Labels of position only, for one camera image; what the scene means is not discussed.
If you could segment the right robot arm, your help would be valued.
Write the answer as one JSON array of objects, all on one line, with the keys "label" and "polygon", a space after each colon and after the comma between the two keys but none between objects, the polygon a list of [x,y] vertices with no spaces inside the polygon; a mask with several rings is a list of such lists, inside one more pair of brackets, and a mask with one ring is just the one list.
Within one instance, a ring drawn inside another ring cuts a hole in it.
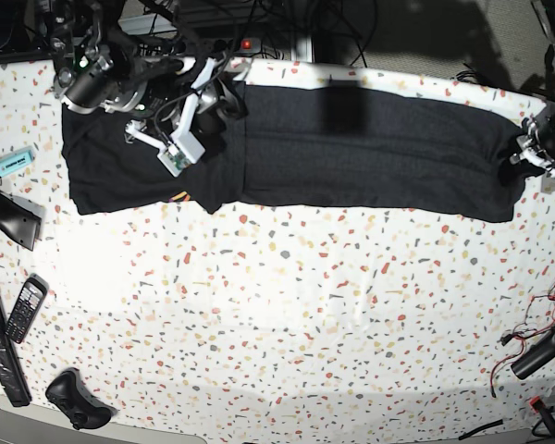
[{"label": "right robot arm", "polygon": [[204,38],[180,1],[145,1],[168,31],[132,35],[119,22],[121,1],[53,1],[45,37],[54,61],[55,97],[69,111],[129,116],[129,140],[160,155],[196,162],[204,153],[197,116],[240,119],[244,102],[228,77],[241,44],[239,22],[224,46]]}]

